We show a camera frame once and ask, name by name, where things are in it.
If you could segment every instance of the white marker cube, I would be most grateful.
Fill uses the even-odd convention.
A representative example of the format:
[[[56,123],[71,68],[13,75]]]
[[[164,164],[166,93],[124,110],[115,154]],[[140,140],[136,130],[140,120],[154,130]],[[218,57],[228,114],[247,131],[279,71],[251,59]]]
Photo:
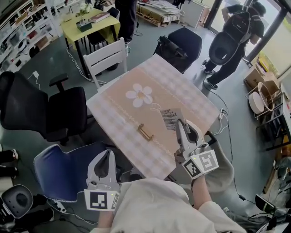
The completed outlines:
[[[218,162],[214,150],[211,150],[190,156],[182,166],[194,180],[217,169]]]
[[[84,190],[86,207],[96,211],[115,211],[119,192],[106,190]]]

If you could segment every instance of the white wooden chair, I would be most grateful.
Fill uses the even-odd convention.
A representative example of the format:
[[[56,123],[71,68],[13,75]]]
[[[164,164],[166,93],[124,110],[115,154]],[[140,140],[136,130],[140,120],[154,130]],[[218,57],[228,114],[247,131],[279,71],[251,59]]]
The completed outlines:
[[[102,72],[108,67],[122,62],[124,73],[127,72],[126,51],[124,39],[122,37],[119,41],[98,49],[89,55],[84,55],[83,57],[97,89],[100,88],[100,85],[96,79],[96,74]]]

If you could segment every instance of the wooden pallet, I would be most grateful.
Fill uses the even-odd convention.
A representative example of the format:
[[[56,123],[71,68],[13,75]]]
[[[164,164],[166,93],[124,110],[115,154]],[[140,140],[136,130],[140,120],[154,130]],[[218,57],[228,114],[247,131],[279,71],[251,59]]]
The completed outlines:
[[[150,22],[151,24],[153,24],[153,25],[155,25],[157,27],[160,27],[160,26],[167,27],[168,25],[171,24],[171,22],[175,22],[177,24],[180,23],[180,20],[175,20],[175,21],[170,21],[170,22],[162,23],[162,22],[154,19],[153,17],[151,17],[149,15],[145,15],[145,14],[140,13],[140,12],[137,12],[136,15],[139,16],[140,18],[143,18],[144,20]]]

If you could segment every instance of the red book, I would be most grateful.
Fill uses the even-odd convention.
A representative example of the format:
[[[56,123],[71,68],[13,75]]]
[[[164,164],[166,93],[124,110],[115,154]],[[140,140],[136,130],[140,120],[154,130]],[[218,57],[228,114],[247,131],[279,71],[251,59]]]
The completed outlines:
[[[97,22],[99,22],[99,21],[101,21],[109,16],[110,16],[110,14],[108,12],[101,12],[100,14],[97,14],[97,15],[91,17],[90,19],[88,19],[88,21],[91,23],[97,23]]]

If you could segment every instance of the yellow tablecloth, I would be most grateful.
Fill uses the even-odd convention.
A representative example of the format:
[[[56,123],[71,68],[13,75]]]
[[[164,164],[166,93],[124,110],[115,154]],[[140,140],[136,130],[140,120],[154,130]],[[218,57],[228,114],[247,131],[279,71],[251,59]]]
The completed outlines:
[[[87,20],[101,12],[102,12],[101,10],[93,9],[88,14],[84,15],[83,18]],[[114,38],[112,35],[112,31],[110,29],[111,25],[114,25],[116,36],[118,36],[119,29],[120,29],[120,22],[112,16],[109,16],[98,23],[91,23],[92,28],[84,32],[81,32],[77,28],[76,23],[79,22],[80,20],[81,20],[81,16],[79,17],[73,16],[70,21],[61,23],[61,28],[63,30],[64,37],[67,38],[68,42],[72,44],[74,48],[75,48],[75,41],[96,31],[99,31],[100,34],[105,38],[105,40],[108,43],[113,43]]]

